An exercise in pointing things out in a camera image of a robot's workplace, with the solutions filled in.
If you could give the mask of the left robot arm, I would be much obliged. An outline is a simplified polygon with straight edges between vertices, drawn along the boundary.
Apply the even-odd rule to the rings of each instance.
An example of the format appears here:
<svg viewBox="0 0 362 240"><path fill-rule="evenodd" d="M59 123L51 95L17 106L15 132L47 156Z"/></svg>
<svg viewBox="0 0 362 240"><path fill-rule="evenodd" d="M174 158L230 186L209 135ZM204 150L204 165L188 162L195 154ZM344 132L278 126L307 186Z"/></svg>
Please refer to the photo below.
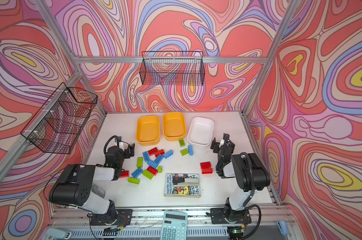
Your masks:
<svg viewBox="0 0 362 240"><path fill-rule="evenodd" d="M113 182L122 177L124 160L133 157L135 144L129 144L120 136L110 137L103 148L104 164L72 164L64 168L49 191L52 204L74 207L88 212L89 225L130 225L132 210L118 211L115 202L105 198L105 190L97 182Z"/></svg>

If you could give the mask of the red lego brick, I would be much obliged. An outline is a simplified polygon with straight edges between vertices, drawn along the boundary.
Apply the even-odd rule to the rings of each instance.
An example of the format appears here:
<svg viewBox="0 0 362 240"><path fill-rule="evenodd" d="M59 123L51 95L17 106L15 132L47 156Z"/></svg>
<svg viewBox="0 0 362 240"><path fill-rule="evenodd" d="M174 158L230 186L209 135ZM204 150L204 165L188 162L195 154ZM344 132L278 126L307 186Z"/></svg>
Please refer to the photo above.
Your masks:
<svg viewBox="0 0 362 240"><path fill-rule="evenodd" d="M206 175L206 174L212 174L213 173L213 169L212 168L204 168L202 169L202 174Z"/></svg>
<svg viewBox="0 0 362 240"><path fill-rule="evenodd" d="M164 150L159 150L154 153L155 157L157 158L159 155L164 155Z"/></svg>
<svg viewBox="0 0 362 240"><path fill-rule="evenodd" d="M210 162L203 162L203 163L200 163L200 166L201 166L201 169L209 169L212 167L211 163Z"/></svg>
<svg viewBox="0 0 362 240"><path fill-rule="evenodd" d="M123 171L120 174L120 178L127 178L129 177L129 175L130 175L129 171Z"/></svg>
<svg viewBox="0 0 362 240"><path fill-rule="evenodd" d="M152 156L152 155L154 155L155 153L158 152L158 149L157 149L157 148L153 148L153 149L150 149L150 150L147 151L147 152L148 152L149 156Z"/></svg>
<svg viewBox="0 0 362 240"><path fill-rule="evenodd" d="M151 174L153 174L154 176L157 175L158 173L158 170L153 168L152 166L149 166L147 169L146 169L148 172L150 172Z"/></svg>

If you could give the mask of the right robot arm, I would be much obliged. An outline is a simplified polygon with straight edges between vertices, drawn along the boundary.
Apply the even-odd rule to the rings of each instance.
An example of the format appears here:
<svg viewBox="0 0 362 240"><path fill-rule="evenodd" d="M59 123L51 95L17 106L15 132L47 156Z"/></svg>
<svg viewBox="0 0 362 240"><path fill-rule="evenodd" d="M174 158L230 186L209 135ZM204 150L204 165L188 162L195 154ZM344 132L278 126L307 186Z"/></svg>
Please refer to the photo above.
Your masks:
<svg viewBox="0 0 362 240"><path fill-rule="evenodd" d="M252 222L249 210L254 208L249 202L255 194L268 187L270 175L257 154L242 152L235 154L235 144L230 135L224 134L220 142L212 140L211 149L218 154L216 173L222 179L235 178L237 188L227 198L223 208L212 208L209 212L212 223L243 224Z"/></svg>

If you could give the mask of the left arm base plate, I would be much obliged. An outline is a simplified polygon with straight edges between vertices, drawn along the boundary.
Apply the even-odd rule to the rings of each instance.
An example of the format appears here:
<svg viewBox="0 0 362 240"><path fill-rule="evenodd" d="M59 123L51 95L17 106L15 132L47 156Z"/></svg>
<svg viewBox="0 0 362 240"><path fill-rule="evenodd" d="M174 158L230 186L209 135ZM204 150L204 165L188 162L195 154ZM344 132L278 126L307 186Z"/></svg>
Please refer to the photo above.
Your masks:
<svg viewBox="0 0 362 240"><path fill-rule="evenodd" d="M90 225L93 226L115 226L126 227L131 223L133 209L119 209L115 213L103 215L91 215Z"/></svg>

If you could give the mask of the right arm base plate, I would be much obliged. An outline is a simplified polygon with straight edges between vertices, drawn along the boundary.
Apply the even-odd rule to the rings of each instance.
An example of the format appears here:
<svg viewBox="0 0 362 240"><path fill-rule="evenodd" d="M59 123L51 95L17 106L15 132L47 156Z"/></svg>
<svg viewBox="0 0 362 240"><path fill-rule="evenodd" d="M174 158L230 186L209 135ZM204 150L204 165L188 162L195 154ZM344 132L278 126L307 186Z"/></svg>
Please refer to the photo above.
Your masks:
<svg viewBox="0 0 362 240"><path fill-rule="evenodd" d="M210 212L207 212L207 216L211 218L214 225L248 225L252 223L251 215L249 211L230 211L224 208L211 208Z"/></svg>

